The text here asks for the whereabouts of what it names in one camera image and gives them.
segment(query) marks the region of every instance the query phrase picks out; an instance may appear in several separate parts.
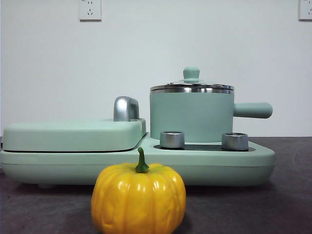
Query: metal handle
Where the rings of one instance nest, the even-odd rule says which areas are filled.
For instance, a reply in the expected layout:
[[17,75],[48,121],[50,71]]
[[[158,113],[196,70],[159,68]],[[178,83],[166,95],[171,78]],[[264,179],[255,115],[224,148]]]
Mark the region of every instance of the metal handle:
[[131,97],[117,97],[114,103],[114,121],[128,121],[140,118],[138,101]]

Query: saucepan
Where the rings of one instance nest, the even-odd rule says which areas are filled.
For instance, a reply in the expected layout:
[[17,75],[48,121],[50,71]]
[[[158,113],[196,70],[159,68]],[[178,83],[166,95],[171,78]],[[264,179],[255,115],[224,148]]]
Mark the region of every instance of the saucepan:
[[269,118],[272,106],[234,103],[234,87],[199,79],[199,69],[187,67],[184,79],[154,86],[150,91],[151,137],[180,131],[185,142],[220,142],[233,131],[233,117]]

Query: gray table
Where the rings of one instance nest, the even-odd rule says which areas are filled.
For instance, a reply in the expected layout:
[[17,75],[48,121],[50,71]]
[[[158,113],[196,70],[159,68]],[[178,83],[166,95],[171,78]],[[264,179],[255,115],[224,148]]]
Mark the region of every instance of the gray table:
[[[187,186],[186,213],[175,234],[311,234],[312,137],[257,137],[277,165],[257,187]],[[92,186],[50,190],[1,172],[2,234],[97,234],[90,214]]]

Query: pumpkin stem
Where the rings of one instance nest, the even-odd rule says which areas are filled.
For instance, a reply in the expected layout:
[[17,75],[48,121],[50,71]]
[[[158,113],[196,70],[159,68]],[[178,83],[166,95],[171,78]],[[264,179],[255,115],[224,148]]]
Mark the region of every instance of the pumpkin stem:
[[144,151],[143,151],[142,147],[139,147],[137,149],[137,151],[139,152],[140,156],[138,159],[138,164],[136,166],[136,172],[137,173],[146,173],[146,172],[148,172],[149,166],[145,163]]

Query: pumpkin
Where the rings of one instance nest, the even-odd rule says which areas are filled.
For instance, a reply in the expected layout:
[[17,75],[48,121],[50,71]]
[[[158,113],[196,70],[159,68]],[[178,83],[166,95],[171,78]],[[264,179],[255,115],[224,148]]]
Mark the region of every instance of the pumpkin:
[[105,234],[171,234],[182,222],[186,193],[181,176],[168,166],[148,166],[139,151],[138,165],[105,168],[92,194],[94,226]]

